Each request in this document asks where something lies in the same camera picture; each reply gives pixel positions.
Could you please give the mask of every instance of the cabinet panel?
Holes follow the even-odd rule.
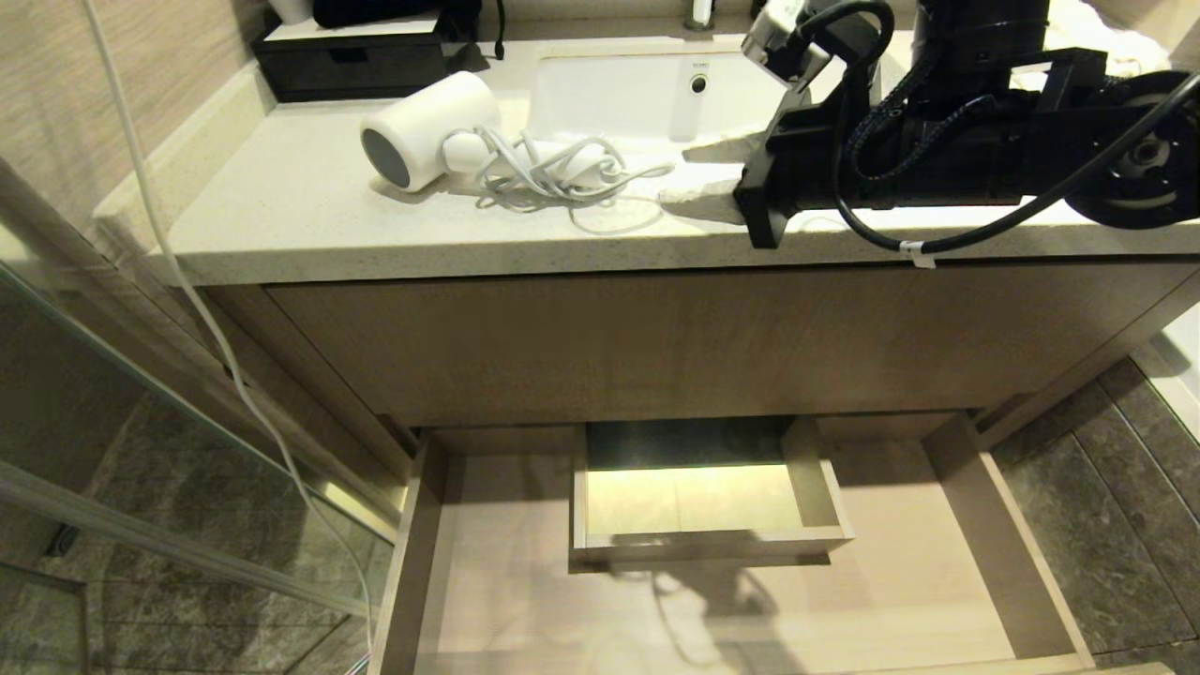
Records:
[[[406,425],[984,407],[1036,392],[1187,262],[808,268],[270,287]]]

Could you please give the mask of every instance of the inner drawer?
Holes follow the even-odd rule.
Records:
[[[852,538],[811,419],[587,425],[574,459],[572,562],[827,561]]]

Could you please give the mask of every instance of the countertop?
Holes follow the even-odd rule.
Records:
[[[558,26],[554,38],[522,38],[517,28],[505,43],[506,59],[488,59],[488,70],[479,74],[500,100],[505,131],[515,132],[528,117],[539,59],[736,52],[744,26],[725,23],[737,31],[686,35],[678,22],[666,19],[571,22]],[[640,36],[577,36],[606,31]],[[907,62],[910,41],[911,35],[898,34],[889,53]],[[491,46],[484,50],[490,53]],[[818,78],[817,98],[836,77],[826,72]],[[610,205],[511,213],[485,207],[469,181],[452,177],[406,195],[376,174],[358,139],[362,117],[389,103],[292,103],[271,110],[172,226],[172,243],[191,279],[214,286],[904,259],[863,241],[835,211],[798,214],[775,251],[752,249],[742,226],[665,213],[656,201],[660,189],[736,179],[740,172],[739,165],[689,165],[678,153],[630,157],[634,165],[670,159],[678,166],[667,177],[636,181]],[[983,225],[1012,208],[863,210],[862,216],[893,237],[924,240]],[[1198,221],[1126,232],[1094,225],[1060,202],[996,239],[941,257],[1198,252]],[[150,252],[149,262],[164,282],[174,283],[161,252]]]

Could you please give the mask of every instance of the white sink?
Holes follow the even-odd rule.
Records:
[[[599,135],[625,151],[671,149],[762,131],[784,91],[740,52],[547,58],[528,130],[542,141]]]

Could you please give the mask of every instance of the power cord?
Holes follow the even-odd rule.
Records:
[[[460,135],[478,136],[487,147],[488,153],[491,153],[487,161],[475,172],[475,185],[496,199],[498,204],[516,210],[526,208],[523,199],[514,198],[514,191],[517,189],[523,187],[542,197],[576,205],[588,205],[617,196],[626,185],[638,178],[658,178],[674,171],[674,165],[667,162],[647,169],[630,172],[620,151],[612,143],[599,136],[582,138],[547,157],[542,157],[538,150],[538,142],[530,138],[528,132],[522,131],[521,139],[516,143],[510,143],[499,131],[490,126],[460,129],[450,132],[443,139],[438,156],[443,171],[450,171],[445,160],[445,141]],[[576,173],[576,175],[580,175],[581,173],[590,173],[593,169],[596,169],[604,184],[601,187],[581,187],[572,185],[570,179],[556,178],[551,173],[556,167],[570,165],[580,153],[593,145],[599,145],[605,154],[590,165],[572,167],[572,171],[580,168],[581,171]],[[522,147],[526,154],[528,154],[529,160],[533,161],[533,165],[529,165],[528,161],[524,161],[520,156],[518,149]],[[496,172],[497,162],[506,165],[515,175],[498,174]]]
[[[805,30],[809,30],[811,32],[816,29],[806,29],[810,22],[815,22],[816,19],[822,18],[823,14],[833,14],[833,10],[850,5],[854,6],[856,8],[854,12],[863,11],[872,13],[876,17],[878,17],[881,23],[881,29],[880,29],[880,37],[876,40],[871,50],[862,59],[854,61],[854,64],[847,67],[846,72],[842,74],[842,89],[844,89],[842,96],[847,101],[850,96],[848,83],[851,82],[851,79],[854,76],[857,76],[860,71],[870,67],[874,62],[876,62],[878,58],[882,55],[883,50],[887,49],[888,43],[892,41],[892,32],[895,24],[895,19],[892,14],[892,8],[888,7],[886,2],[877,0],[846,2],[842,5],[835,5],[834,7],[826,10],[824,12],[821,12],[812,19],[809,19],[809,22],[805,22],[800,26],[800,29],[798,29],[802,32]],[[836,18],[834,19],[826,19],[826,22],[818,28],[823,28],[824,25],[833,23],[833,20],[838,20],[844,16],[848,16],[848,13],[842,13],[840,16],[836,16]],[[890,17],[889,20],[886,23],[886,25],[883,25],[884,14]],[[934,239],[931,241],[916,243],[917,244],[916,253],[944,253],[947,251],[953,251],[956,249],[962,249],[965,246],[971,246],[973,244],[978,244],[980,241],[991,239],[997,234],[1008,232],[1009,229],[1025,222],[1030,217],[1042,213],[1048,207],[1050,207],[1058,199],[1062,199],[1070,192],[1075,191],[1081,185],[1093,179],[1100,172],[1108,168],[1109,165],[1116,161],[1122,154],[1128,151],[1129,148],[1132,148],[1135,143],[1141,141],[1147,133],[1153,131],[1153,129],[1158,126],[1164,119],[1174,114],[1178,108],[1183,107],[1189,101],[1189,98],[1195,94],[1198,86],[1200,86],[1200,73],[1192,74],[1186,80],[1183,80],[1183,83],[1176,86],[1175,90],[1172,90],[1166,96],[1166,98],[1160,101],[1150,112],[1147,112],[1140,120],[1138,120],[1133,126],[1126,130],[1126,132],[1122,133],[1116,141],[1110,143],[1108,148],[1105,148],[1098,155],[1085,162],[1084,166],[1075,169],[1070,175],[1061,180],[1058,184],[1050,187],[1042,195],[1034,197],[1027,204],[1024,204],[1014,209],[1012,213],[1001,216],[995,221],[980,226],[970,232],[965,232],[962,234],[955,234],[952,237],[943,237],[941,239]],[[833,161],[833,191],[834,191],[834,199],[836,201],[838,204],[838,213],[841,214],[841,217],[846,221],[850,228],[853,229],[863,239],[866,239],[871,244],[875,244],[876,246],[880,246],[882,249],[888,249],[890,251],[900,251],[902,245],[911,243],[901,241],[899,239],[893,239],[892,237],[880,234],[878,232],[872,229],[869,225],[863,222],[854,214],[853,209],[851,209],[850,204],[846,203],[846,199],[842,196],[841,162],[844,156],[847,155],[847,150],[844,148],[844,139],[846,138],[846,126],[848,125],[848,121],[850,121],[850,109],[848,106],[844,104],[841,106],[841,110],[838,115],[838,125],[834,132],[834,147],[838,148],[838,151],[834,154],[834,161]]]
[[[366,627],[367,627],[367,652],[372,652],[374,647],[372,638],[372,614],[373,603],[371,602],[371,587],[367,584],[366,573],[362,569],[362,565],[359,562],[358,556],[354,555],[353,549],[350,549],[349,543],[342,534],[337,531],[329,518],[322,513],[317,504],[312,501],[312,496],[308,494],[308,488],[304,484],[304,479],[300,477],[300,471],[296,468],[295,460],[292,458],[292,450],[288,449],[288,444],[280,434],[280,430],[275,426],[271,420],[263,414],[259,410],[258,404],[250,396],[250,392],[246,389],[246,382],[242,378],[241,368],[238,364],[238,358],[233,352],[233,347],[229,346],[229,340],[226,338],[224,331],[217,324],[216,319],[212,317],[212,312],[209,311],[208,305],[200,298],[199,293],[187,280],[184,274],[182,268],[179,265],[179,259],[175,257],[175,251],[170,246],[170,240],[167,237],[166,231],[162,227],[163,217],[161,210],[161,203],[158,199],[158,193],[154,189],[154,184],[150,180],[150,172],[145,162],[145,153],[142,150],[142,143],[138,139],[137,130],[133,126],[133,117],[130,114],[128,101],[125,97],[125,90],[121,86],[121,78],[116,73],[116,66],[113,62],[113,53],[108,47],[108,40],[104,37],[104,30],[101,26],[100,17],[96,12],[96,7],[92,5],[92,0],[80,0],[83,2],[84,12],[88,16],[88,25],[91,28],[91,35],[96,40],[96,47],[100,49],[100,58],[104,66],[104,76],[108,78],[108,86],[112,90],[114,103],[116,104],[118,117],[121,119],[121,130],[125,133],[125,142],[130,150],[130,157],[133,161],[133,174],[137,177],[138,187],[142,190],[142,202],[145,205],[146,215],[150,219],[150,228],[154,231],[155,240],[158,247],[162,250],[163,257],[167,259],[167,267],[170,268],[172,275],[179,281],[180,288],[184,289],[184,294],[196,307],[196,311],[200,315],[204,324],[208,327],[212,338],[216,340],[217,346],[221,348],[221,354],[224,357],[226,365],[229,366],[229,371],[233,375],[234,387],[238,389],[238,395],[241,398],[242,402],[250,412],[258,419],[259,424],[270,434],[271,438],[275,441],[276,446],[280,448],[280,454],[283,456],[283,461],[287,465],[288,473],[292,476],[292,480],[295,484],[296,491],[300,494],[300,498],[304,500],[305,507],[310,513],[317,516],[326,528],[329,528],[330,534],[337,540],[338,545],[346,551],[354,563],[354,572],[358,575],[359,585],[362,587],[364,604],[366,605]]]

